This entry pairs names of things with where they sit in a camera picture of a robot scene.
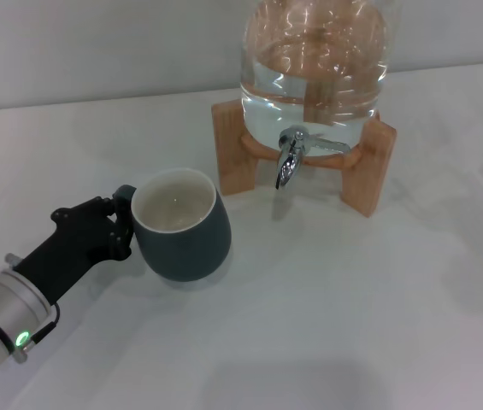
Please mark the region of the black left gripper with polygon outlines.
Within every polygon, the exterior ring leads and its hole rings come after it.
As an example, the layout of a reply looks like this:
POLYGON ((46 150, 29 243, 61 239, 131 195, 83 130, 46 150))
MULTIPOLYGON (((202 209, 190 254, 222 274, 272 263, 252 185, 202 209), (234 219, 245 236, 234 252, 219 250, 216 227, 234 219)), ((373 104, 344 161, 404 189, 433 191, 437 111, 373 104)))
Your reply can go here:
POLYGON ((53 234, 14 268, 48 303, 58 302, 93 266, 124 261, 131 254, 133 222, 127 208, 96 196, 72 208, 58 208, 50 218, 53 234))

